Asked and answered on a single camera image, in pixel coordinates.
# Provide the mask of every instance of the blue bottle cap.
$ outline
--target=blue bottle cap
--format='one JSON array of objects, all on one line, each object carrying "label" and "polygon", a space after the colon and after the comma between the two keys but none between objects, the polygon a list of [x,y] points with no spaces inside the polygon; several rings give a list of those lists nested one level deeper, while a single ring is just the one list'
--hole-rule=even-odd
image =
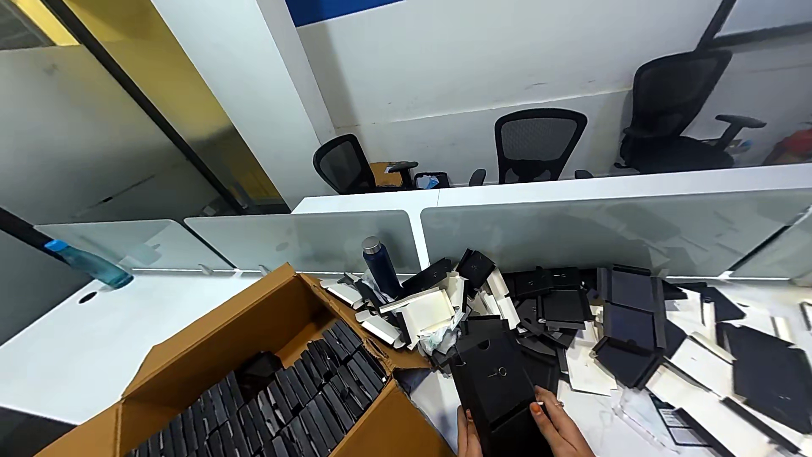
[{"label": "blue bottle cap", "polygon": [[67,247],[67,243],[62,240],[52,240],[45,244],[45,248],[47,250],[52,250],[53,252],[59,252]]}]

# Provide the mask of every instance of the human hand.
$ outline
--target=human hand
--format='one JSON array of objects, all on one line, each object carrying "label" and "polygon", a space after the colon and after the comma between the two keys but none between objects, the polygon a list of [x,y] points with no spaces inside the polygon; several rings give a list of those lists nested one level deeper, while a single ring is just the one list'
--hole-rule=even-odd
[{"label": "human hand", "polygon": [[533,414],[538,429],[542,431],[542,435],[550,444],[553,455],[555,457],[595,457],[590,445],[586,443],[584,435],[564,412],[564,407],[555,395],[539,386],[535,387],[535,393],[536,400],[543,402],[547,407],[547,414],[544,414],[538,403],[530,403],[530,413]]},{"label": "human hand", "polygon": [[477,428],[473,425],[471,410],[457,407],[457,455],[459,457],[482,457]]}]

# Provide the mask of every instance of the frosted glass partition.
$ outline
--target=frosted glass partition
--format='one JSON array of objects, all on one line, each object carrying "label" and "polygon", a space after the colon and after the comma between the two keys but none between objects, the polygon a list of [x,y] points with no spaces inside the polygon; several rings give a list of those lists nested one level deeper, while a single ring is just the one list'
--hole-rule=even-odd
[{"label": "frosted glass partition", "polygon": [[188,218],[186,224],[237,268],[273,270],[289,262],[299,272],[363,272],[361,241],[387,246],[398,273],[420,271],[406,211],[235,215]]},{"label": "frosted glass partition", "polygon": [[743,263],[732,277],[800,278],[812,272],[812,220],[810,217],[781,233]]},{"label": "frosted glass partition", "polygon": [[35,228],[49,237],[127,268],[233,270],[183,225],[173,220],[49,224]]},{"label": "frosted glass partition", "polygon": [[811,202],[812,189],[753,190],[437,207],[421,220],[431,262],[471,248],[504,272],[622,263],[717,276]]}]

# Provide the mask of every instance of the open cardboard box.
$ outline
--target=open cardboard box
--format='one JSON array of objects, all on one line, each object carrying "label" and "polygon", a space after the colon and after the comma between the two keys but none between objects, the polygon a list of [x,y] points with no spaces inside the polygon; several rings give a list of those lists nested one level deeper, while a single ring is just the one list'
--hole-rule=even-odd
[{"label": "open cardboard box", "polygon": [[[248,357],[270,350],[288,367],[307,342],[320,338],[336,319],[344,320],[361,337],[387,374],[396,368],[429,366],[417,352],[398,352],[377,342],[354,314],[322,289],[318,280],[296,274],[285,264],[153,347],[120,401],[38,455],[125,455]],[[453,453],[390,376],[331,455],[433,457]]]}]

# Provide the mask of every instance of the navy blue water bottle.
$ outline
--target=navy blue water bottle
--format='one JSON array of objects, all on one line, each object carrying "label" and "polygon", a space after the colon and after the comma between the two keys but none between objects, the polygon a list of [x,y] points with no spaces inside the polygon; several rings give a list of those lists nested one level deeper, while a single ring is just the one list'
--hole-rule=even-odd
[{"label": "navy blue water bottle", "polygon": [[392,266],[392,260],[389,258],[387,247],[381,243],[378,237],[367,237],[361,243],[364,248],[364,261],[372,272],[372,277],[375,278],[375,283],[378,288],[386,295],[397,299],[403,288],[400,287],[400,281],[395,274],[395,267]]},{"label": "navy blue water bottle", "polygon": [[45,244],[47,250],[59,254],[68,265],[107,284],[113,289],[121,289],[132,282],[132,275],[98,255],[84,252],[69,246],[62,240],[53,240]]}]

